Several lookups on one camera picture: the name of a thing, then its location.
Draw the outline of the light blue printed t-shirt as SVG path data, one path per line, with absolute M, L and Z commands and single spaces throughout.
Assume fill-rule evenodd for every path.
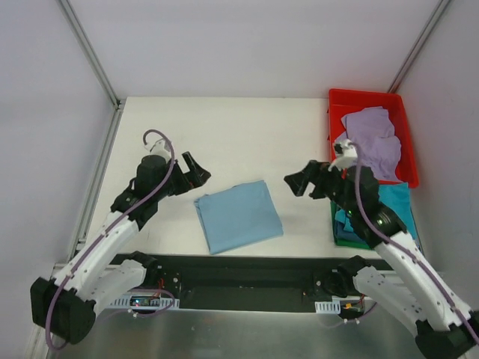
M 284 235 L 263 180 L 205 194 L 194 205 L 212 255 Z

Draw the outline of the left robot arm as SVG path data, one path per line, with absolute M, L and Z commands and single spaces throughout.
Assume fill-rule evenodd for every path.
M 105 270 L 157 213 L 161 200 L 200 188 L 211 177 L 190 153 L 182 157 L 187 172 L 172 158 L 153 154 L 141 159 L 135 177 L 115 198 L 95 240 L 50 279 L 39 277 L 31 285 L 34 324 L 66 343 L 77 344 L 96 318 L 126 291 L 136 287 L 149 291 L 158 284 L 158 260 L 140 251 L 127 255 L 115 270 Z

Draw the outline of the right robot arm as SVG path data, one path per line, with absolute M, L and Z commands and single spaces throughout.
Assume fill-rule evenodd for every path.
M 478 312 L 440 278 L 416 247 L 406 225 L 379 199 L 368 167 L 347 170 L 311 160 L 284 181 L 297 197 L 309 184 L 314 200 L 327 198 L 349 215 L 351 225 L 403 281 L 399 288 L 366 259 L 354 256 L 321 280 L 330 295 L 365 295 L 387 310 L 415 339 L 425 358 L 460 358 L 478 344 Z

